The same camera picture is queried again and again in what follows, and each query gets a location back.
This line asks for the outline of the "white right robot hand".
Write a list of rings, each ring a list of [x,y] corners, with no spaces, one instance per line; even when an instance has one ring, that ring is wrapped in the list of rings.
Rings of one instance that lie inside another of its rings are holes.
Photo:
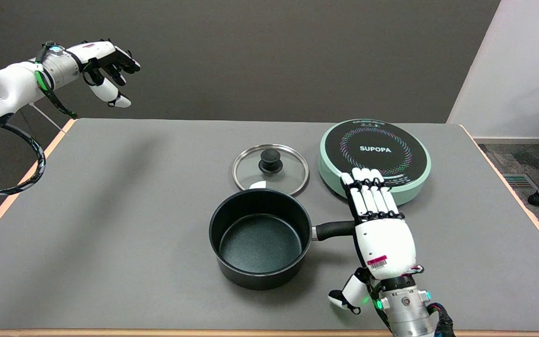
[[[370,300],[382,309],[381,301],[372,294],[372,281],[384,284],[388,279],[422,273],[424,268],[416,262],[412,233],[380,172],[355,167],[351,173],[342,173],[340,182],[354,218],[347,234],[354,239],[361,267],[342,290],[332,290],[328,299],[354,314]]]

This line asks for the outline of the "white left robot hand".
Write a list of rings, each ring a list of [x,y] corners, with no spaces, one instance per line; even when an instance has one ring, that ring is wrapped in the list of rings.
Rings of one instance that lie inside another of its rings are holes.
[[[85,57],[83,80],[92,92],[108,107],[130,107],[132,102],[118,86],[126,85],[124,73],[134,74],[141,70],[140,63],[133,59],[131,52],[105,40],[85,43],[79,51],[84,52]]]

